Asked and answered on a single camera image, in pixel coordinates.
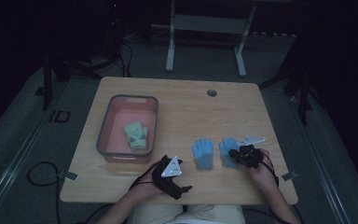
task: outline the plastic bin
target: plastic bin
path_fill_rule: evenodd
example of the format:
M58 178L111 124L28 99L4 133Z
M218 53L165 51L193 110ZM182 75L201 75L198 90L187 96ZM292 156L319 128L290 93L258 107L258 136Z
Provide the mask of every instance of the plastic bin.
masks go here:
M97 141L98 152L110 162L148 163L154 149L158 99L153 96L115 95L110 100ZM146 149L131 150L124 128L140 121L147 128Z

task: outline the background desk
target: background desk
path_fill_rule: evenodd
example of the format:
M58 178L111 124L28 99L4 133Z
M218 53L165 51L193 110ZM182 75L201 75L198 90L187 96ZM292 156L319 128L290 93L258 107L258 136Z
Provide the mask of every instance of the background desk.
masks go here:
M210 97L207 90L217 91ZM106 162L96 149L97 137L109 100L116 94L142 94L158 98L158 126L153 159L149 164ZM95 95L69 171L79 175L62 187L65 202L111 203L128 191L131 183L165 154L184 162L183 174L174 179L178 186L193 186L178 201L159 195L149 203L261 204L262 194L247 170L222 166L217 144L224 137L242 139L246 134L264 136L257 145L269 150L278 176L287 168L273 131L267 109L254 84L105 77ZM212 170L198 171L191 145L202 137L215 142ZM281 179L280 188L289 203L297 196L291 181Z

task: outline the person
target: person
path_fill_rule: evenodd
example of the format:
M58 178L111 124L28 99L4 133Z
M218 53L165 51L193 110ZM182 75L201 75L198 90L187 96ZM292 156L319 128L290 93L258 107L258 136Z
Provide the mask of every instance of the person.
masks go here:
M265 155L269 152L260 149ZM272 164L264 157L263 162ZM152 181L150 171L142 182ZM276 184L273 174L265 165L249 168L249 173L255 184L266 197L273 214L286 223L298 224L295 213L284 199ZM127 219L127 224L234 224L245 223L240 206L235 205L193 205L187 212L183 212L179 204L142 204L143 202L163 193L153 183L139 184L130 189L117 203L115 203L97 222L98 224L121 224Z

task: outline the beige pants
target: beige pants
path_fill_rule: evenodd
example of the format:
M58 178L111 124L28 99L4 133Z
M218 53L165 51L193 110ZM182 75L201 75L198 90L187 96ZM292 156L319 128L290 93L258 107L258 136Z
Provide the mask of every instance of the beige pants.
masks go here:
M183 213L180 204L141 204L135 207L127 224L164 224L185 219L245 224L239 205L189 205Z

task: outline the person's right hand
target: person's right hand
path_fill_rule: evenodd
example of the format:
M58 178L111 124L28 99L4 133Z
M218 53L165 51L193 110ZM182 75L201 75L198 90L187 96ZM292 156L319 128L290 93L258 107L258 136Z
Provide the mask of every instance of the person's right hand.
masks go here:
M260 148L260 151L269 157L269 152L267 150ZM272 164L266 156L264 156L263 162L272 169ZM257 168L249 168L249 173L251 174L254 182L263 192L270 189L276 189L278 187L275 182L274 175L263 163L260 163Z

